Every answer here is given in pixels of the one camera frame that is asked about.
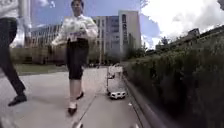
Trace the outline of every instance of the blue sky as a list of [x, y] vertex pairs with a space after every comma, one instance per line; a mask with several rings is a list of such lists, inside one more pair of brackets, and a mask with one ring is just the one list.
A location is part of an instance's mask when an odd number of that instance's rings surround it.
[[[35, 0], [32, 1], [32, 26], [57, 24], [65, 16], [71, 16], [71, 0]], [[87, 16], [118, 15], [119, 10], [140, 10], [140, 0], [84, 0], [84, 14]], [[159, 35], [157, 23], [140, 14], [141, 33], [151, 41]]]

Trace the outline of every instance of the black skirt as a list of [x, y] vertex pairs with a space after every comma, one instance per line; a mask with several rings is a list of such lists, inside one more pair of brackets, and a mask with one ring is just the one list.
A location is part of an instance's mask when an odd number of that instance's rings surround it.
[[66, 60], [70, 80], [80, 80], [82, 78], [82, 66], [87, 62], [88, 53], [88, 40], [82, 38], [78, 38], [76, 42], [68, 40]]

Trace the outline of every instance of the small robot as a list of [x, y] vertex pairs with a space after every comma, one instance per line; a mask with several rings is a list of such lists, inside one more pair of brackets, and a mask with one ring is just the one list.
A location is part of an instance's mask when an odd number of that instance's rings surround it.
[[[122, 79], [122, 77], [121, 77], [122, 72], [117, 70], [118, 68], [120, 68], [120, 67], [113, 67], [113, 68], [110, 68], [110, 70], [108, 68], [108, 70], [107, 70], [107, 95], [109, 96], [110, 99], [114, 99], [114, 100], [124, 99], [127, 95], [124, 85], [122, 85], [122, 82], [120, 82]], [[109, 85], [109, 82], [108, 82], [109, 79], [110, 80], [116, 79], [119, 82], [117, 84]]]

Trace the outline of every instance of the black trousers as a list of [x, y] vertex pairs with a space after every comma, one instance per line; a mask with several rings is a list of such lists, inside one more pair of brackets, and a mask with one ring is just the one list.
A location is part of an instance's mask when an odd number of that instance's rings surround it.
[[80, 80], [83, 75], [82, 66], [87, 62], [89, 53], [88, 40], [78, 38], [77, 42], [67, 42], [66, 60], [70, 80]]
[[10, 81], [17, 95], [25, 90], [25, 86], [19, 79], [13, 67], [9, 45], [13, 42], [17, 33], [17, 21], [15, 18], [0, 18], [0, 68]]

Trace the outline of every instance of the green shrub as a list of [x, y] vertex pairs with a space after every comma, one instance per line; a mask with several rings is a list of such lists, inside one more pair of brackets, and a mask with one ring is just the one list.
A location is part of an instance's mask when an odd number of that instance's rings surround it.
[[199, 39], [189, 47], [132, 60], [125, 65], [126, 75], [173, 117], [187, 117], [187, 111], [205, 119], [207, 127], [218, 127], [224, 121], [223, 41], [223, 35]]

